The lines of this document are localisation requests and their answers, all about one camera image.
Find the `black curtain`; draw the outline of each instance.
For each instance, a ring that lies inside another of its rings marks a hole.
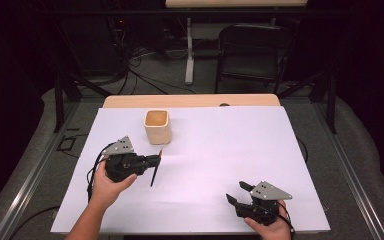
[[[338,76],[338,95],[371,134],[384,174],[384,2],[350,53]]]
[[[0,1],[0,192],[40,121],[41,95],[52,88],[39,51],[28,23]]]
[[[358,0],[308,0],[309,10],[346,10]],[[326,69],[350,23],[349,18],[303,18],[285,81],[304,81]]]

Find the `black equipment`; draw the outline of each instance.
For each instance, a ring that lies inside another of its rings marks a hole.
[[[126,179],[131,174],[143,175],[143,173],[148,169],[154,167],[154,174],[152,176],[151,187],[154,184],[155,175],[157,174],[158,166],[161,162],[161,154],[162,150],[158,155],[150,155],[150,156],[138,156],[134,153],[133,145],[130,142],[128,136],[123,137],[117,142],[110,143],[106,146],[101,153],[99,153],[96,158],[95,165],[88,172],[89,174],[92,172],[92,176],[88,179],[88,200],[92,197],[92,186],[93,186],[93,178],[95,176],[96,167],[101,161],[102,155],[109,155],[106,159],[105,171],[107,173],[107,177],[114,182],[121,182]]]
[[[234,197],[226,193],[227,201],[235,207],[238,217],[249,217],[266,226],[275,222],[279,216],[279,203],[277,200],[292,198],[289,193],[268,182],[260,182],[257,186],[239,182],[239,186],[250,192],[252,203],[239,203]]]

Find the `beige cup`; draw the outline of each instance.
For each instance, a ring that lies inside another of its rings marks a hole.
[[[167,144],[171,141],[170,117],[167,110],[149,110],[144,125],[149,143]]]

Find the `chair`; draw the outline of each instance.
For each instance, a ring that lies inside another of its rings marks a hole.
[[[292,31],[280,26],[235,24],[219,34],[215,93],[222,78],[274,83],[276,94],[294,43]]]

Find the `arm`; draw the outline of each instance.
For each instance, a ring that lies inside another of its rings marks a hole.
[[[66,239],[98,239],[105,211],[136,177],[132,174],[122,182],[114,183],[105,175],[105,161],[102,161],[95,174],[92,198]]]
[[[286,208],[286,204],[283,200],[279,200],[279,203]],[[279,214],[287,219],[286,210],[279,206]],[[288,224],[280,218],[277,218],[276,222],[269,226],[264,226],[257,223],[251,218],[245,218],[245,223],[254,229],[264,240],[290,240],[291,229]]]

